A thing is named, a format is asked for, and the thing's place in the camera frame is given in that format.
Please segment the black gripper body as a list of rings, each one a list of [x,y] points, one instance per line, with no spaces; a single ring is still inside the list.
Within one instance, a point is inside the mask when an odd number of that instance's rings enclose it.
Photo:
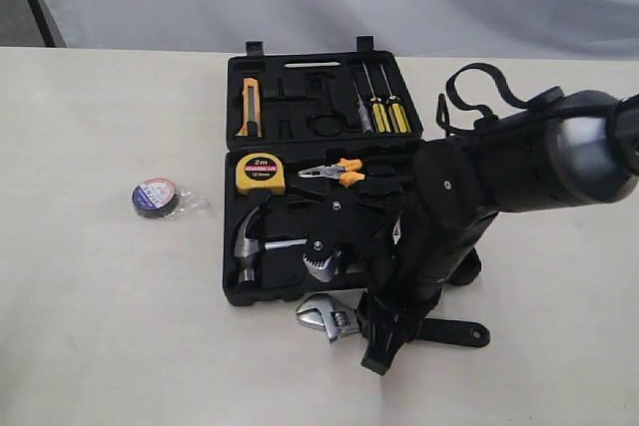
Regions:
[[[357,206],[352,229],[367,280],[368,332],[417,339],[439,301],[439,200],[408,196],[384,210]]]

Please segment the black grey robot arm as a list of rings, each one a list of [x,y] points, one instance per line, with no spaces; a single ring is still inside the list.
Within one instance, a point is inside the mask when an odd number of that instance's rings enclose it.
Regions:
[[[430,313],[447,285],[476,279],[476,244],[501,213],[614,204],[635,190],[638,100],[547,92],[528,111],[425,143],[412,172],[414,190],[373,237],[357,309],[361,363],[380,375],[415,340],[488,344],[485,326]]]

